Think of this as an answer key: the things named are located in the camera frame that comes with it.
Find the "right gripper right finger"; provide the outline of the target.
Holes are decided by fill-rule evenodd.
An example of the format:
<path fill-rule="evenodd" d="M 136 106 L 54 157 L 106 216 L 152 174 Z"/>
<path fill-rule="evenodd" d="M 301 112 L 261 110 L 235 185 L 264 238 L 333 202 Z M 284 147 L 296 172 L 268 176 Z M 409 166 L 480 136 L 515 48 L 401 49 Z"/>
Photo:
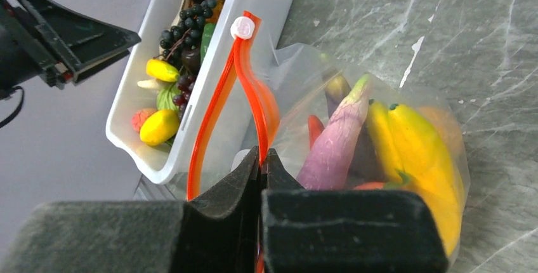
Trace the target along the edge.
<path fill-rule="evenodd" d="M 266 272 L 446 272 L 434 219 L 404 190 L 306 190 L 268 151 L 262 174 Z"/>

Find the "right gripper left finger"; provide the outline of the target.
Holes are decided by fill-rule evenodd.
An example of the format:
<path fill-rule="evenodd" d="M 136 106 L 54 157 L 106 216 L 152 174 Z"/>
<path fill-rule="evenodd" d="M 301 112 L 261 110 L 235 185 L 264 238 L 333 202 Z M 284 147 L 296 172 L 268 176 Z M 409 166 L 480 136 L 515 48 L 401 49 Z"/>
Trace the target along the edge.
<path fill-rule="evenodd" d="M 30 214 L 2 272 L 255 272 L 258 158 L 252 148 L 191 201 L 44 203 Z"/>

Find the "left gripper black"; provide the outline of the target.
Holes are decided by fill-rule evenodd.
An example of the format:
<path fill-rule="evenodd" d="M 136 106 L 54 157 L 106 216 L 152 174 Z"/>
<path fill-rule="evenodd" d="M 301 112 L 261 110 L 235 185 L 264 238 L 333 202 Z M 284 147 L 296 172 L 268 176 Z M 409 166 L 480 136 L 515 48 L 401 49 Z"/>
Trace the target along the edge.
<path fill-rule="evenodd" d="M 1 99 L 39 76 L 48 86 L 77 84 L 122 59 L 140 36 L 53 0 L 1 0 Z"/>

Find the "purple eggplant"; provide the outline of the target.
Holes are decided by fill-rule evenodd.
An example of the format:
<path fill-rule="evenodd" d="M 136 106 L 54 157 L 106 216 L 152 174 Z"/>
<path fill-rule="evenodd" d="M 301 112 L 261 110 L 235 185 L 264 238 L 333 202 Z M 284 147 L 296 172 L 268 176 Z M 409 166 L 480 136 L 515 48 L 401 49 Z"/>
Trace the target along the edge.
<path fill-rule="evenodd" d="M 371 76 L 364 74 L 343 98 L 316 139 L 296 180 L 306 189 L 343 189 L 367 118 Z"/>

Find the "orange carrot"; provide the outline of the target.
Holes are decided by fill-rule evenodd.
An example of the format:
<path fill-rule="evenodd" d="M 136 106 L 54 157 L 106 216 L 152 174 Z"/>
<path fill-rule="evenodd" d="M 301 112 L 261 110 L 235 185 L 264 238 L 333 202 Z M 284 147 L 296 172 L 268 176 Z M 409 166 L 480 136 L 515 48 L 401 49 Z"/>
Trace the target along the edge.
<path fill-rule="evenodd" d="M 313 147 L 316 139 L 324 130 L 324 124 L 322 121 L 315 115 L 308 116 L 308 133 L 309 133 L 309 144 L 310 149 Z"/>

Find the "clear zip bag orange zipper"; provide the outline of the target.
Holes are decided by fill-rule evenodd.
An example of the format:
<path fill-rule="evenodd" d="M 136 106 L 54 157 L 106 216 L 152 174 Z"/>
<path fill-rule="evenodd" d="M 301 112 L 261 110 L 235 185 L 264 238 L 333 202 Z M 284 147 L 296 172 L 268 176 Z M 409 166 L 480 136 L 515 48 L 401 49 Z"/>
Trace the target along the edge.
<path fill-rule="evenodd" d="M 328 76 L 329 120 L 308 118 L 297 176 L 270 148 L 280 123 L 251 66 L 260 19 L 238 17 L 224 71 L 195 141 L 176 268 L 183 272 L 447 272 L 465 203 L 453 134 L 441 117 L 385 104 L 364 74 L 350 90 Z M 253 113 L 258 145 L 205 193 L 205 151 L 234 82 Z"/>

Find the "yellow banana bunch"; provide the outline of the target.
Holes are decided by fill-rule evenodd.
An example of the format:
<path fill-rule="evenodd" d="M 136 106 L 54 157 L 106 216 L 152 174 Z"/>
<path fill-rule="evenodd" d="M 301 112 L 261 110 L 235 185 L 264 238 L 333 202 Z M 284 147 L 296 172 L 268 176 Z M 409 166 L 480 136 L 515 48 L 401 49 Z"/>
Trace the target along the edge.
<path fill-rule="evenodd" d="M 459 244 L 464 185 L 441 135 L 413 107 L 371 100 L 367 130 L 390 182 L 419 194 L 433 215 L 447 255 Z"/>

